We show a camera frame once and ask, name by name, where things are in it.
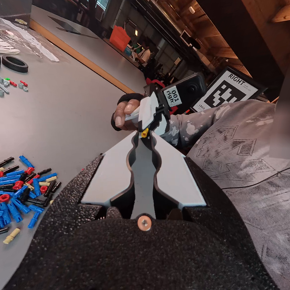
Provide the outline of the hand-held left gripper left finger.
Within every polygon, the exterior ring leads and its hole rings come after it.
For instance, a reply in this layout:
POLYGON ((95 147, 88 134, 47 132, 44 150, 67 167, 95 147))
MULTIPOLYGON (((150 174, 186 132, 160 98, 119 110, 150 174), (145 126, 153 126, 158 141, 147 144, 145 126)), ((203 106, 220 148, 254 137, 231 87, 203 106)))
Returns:
POLYGON ((133 131, 102 155, 81 204, 110 206, 114 198, 129 188, 132 177, 129 153, 134 149, 135 136, 138 137, 137 131, 133 131))

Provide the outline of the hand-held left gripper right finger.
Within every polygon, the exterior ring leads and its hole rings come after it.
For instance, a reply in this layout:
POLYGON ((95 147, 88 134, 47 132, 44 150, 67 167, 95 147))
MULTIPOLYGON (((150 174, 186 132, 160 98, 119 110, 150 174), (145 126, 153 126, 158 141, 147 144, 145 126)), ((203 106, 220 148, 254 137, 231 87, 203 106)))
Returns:
POLYGON ((150 132, 155 192, 163 205, 170 207, 205 207, 206 201, 191 173, 185 155, 154 132, 150 132))

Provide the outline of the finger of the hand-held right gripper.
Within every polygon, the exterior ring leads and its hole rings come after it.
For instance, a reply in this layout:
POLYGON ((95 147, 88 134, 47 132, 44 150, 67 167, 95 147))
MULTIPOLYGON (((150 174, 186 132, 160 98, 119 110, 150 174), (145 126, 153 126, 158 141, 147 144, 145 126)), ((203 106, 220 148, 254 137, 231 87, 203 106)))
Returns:
POLYGON ((167 118, 164 113, 157 114, 152 126, 152 132, 158 136, 164 135, 170 129, 170 116, 167 118))
POLYGON ((140 110, 138 117, 138 131, 143 132, 145 129, 155 131, 159 126, 159 121, 155 121, 156 108, 159 107, 156 93, 143 98, 140 101, 140 110))

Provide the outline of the person's right forearm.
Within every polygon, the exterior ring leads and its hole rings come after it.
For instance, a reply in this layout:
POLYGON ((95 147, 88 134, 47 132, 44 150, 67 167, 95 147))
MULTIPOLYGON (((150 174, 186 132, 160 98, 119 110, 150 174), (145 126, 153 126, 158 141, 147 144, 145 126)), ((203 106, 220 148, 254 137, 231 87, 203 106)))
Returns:
POLYGON ((230 109, 230 105, 221 105, 199 113, 171 115, 169 131, 161 137, 178 149, 191 148, 230 109))

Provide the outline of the grey desk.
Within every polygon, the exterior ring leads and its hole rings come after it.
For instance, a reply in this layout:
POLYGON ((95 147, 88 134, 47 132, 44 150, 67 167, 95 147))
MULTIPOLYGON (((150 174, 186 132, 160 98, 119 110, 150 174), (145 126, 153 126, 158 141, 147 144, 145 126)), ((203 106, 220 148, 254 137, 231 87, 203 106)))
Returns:
POLYGON ((2 244, 3 289, 153 289, 151 262, 135 219, 134 183, 110 206, 81 204, 106 149, 118 92, 75 59, 22 55, 29 92, 1 100, 1 158, 24 153, 37 170, 52 166, 67 183, 41 215, 2 244), (116 93, 116 98, 109 93, 116 93))

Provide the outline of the person's right hand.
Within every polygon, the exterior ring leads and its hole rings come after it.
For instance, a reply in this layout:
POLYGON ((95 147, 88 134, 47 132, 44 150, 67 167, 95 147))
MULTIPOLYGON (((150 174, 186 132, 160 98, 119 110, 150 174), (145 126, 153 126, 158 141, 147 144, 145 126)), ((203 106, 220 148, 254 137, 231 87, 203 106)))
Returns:
POLYGON ((125 121, 125 115, 130 115, 140 106, 140 101, 132 99, 128 102, 124 101, 117 105, 116 111, 113 115, 113 124, 124 131, 135 131, 136 126, 133 124, 132 120, 125 121))

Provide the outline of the black-framed tag sign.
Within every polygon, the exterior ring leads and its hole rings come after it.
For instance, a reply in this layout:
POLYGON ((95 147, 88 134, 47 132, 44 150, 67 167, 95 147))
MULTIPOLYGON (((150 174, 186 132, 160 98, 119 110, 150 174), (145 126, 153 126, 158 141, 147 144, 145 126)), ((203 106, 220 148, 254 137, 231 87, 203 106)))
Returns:
POLYGON ((191 109, 201 112, 222 104, 255 99, 266 90, 266 86, 248 75, 235 68, 226 67, 208 86, 205 95, 193 103, 191 109))

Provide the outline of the person's grey sweatshirt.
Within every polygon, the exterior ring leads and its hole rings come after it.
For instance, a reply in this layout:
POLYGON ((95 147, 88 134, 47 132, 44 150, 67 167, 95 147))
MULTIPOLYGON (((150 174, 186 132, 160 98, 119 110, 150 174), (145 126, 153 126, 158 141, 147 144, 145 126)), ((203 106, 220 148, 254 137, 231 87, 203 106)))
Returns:
POLYGON ((289 159, 269 155, 276 105, 228 105, 188 157, 230 198, 271 277, 289 289, 289 159))

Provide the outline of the wood-edged grey table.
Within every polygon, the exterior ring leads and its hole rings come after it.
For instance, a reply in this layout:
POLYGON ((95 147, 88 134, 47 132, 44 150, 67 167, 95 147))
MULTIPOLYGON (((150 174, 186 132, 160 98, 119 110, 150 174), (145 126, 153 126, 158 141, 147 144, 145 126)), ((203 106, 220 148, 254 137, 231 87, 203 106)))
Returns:
POLYGON ((146 81, 143 73, 102 39, 93 39, 60 31, 49 16, 67 22, 77 31, 97 37, 88 28, 66 20, 34 5, 31 7, 30 28, 74 57, 125 93, 143 93, 146 81))

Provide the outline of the pile of small toy pins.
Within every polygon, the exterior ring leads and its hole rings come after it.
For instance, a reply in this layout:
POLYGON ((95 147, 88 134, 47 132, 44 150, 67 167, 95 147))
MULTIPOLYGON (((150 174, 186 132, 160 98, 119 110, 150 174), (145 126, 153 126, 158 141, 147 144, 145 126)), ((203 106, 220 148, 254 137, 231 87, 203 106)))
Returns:
POLYGON ((8 233, 13 222, 22 223, 25 216, 31 217, 27 228, 34 229, 62 185, 51 168, 36 172, 24 155, 19 156, 24 169, 17 164, 8 166, 14 161, 8 157, 0 162, 0 234, 8 233))

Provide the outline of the dark flat sheet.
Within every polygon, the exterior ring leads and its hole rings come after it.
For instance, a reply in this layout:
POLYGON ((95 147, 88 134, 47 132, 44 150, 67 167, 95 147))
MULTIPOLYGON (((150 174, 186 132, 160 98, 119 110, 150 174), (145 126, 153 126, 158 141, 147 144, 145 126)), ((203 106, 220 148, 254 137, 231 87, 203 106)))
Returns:
POLYGON ((72 27, 67 22, 64 22, 62 20, 56 19, 56 18, 51 17, 51 16, 49 16, 49 18, 51 18, 54 22, 56 22, 60 26, 60 27, 56 27, 60 31, 68 32, 71 34, 77 34, 77 35, 81 35, 81 36, 85 36, 85 37, 89 37, 89 38, 93 38, 93 39, 99 39, 98 37, 94 37, 94 36, 91 36, 88 34, 80 33, 79 31, 77 31, 74 27, 72 27))

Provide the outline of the crumpled clear plastic bags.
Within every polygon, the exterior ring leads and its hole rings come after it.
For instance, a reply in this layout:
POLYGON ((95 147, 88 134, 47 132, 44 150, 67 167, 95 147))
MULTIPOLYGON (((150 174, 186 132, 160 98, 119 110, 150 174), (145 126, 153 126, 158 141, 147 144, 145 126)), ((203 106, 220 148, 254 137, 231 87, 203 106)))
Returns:
POLYGON ((2 18, 0 20, 0 38, 19 49, 20 53, 31 54, 54 63, 69 63, 66 54, 39 33, 2 18))

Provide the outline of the cluster of mixed toy parts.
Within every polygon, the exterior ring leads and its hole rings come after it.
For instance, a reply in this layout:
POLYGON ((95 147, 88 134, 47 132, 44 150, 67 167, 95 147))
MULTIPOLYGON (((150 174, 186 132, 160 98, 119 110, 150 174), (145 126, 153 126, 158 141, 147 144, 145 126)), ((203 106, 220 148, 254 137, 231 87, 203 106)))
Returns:
POLYGON ((9 95, 9 87, 19 88, 24 92, 28 92, 28 84, 22 80, 19 83, 12 81, 10 78, 0 77, 0 97, 4 97, 6 94, 9 95))

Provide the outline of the black rubber toy tire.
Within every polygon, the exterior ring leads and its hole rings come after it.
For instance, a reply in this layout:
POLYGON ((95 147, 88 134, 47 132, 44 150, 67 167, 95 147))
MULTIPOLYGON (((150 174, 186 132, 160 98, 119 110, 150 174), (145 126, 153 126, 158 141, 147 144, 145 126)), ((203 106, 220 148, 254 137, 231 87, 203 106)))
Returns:
POLYGON ((14 56, 4 55, 2 56, 2 64, 16 72, 20 73, 27 73, 28 72, 28 65, 24 61, 16 58, 14 56))

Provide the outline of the striped sticker sheet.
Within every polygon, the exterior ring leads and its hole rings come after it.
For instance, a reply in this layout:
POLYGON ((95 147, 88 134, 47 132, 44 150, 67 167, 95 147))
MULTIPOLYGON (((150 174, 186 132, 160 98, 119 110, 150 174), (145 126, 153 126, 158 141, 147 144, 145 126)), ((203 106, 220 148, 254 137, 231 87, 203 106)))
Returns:
POLYGON ((0 38, 0 53, 7 55, 16 55, 20 53, 20 50, 0 38))

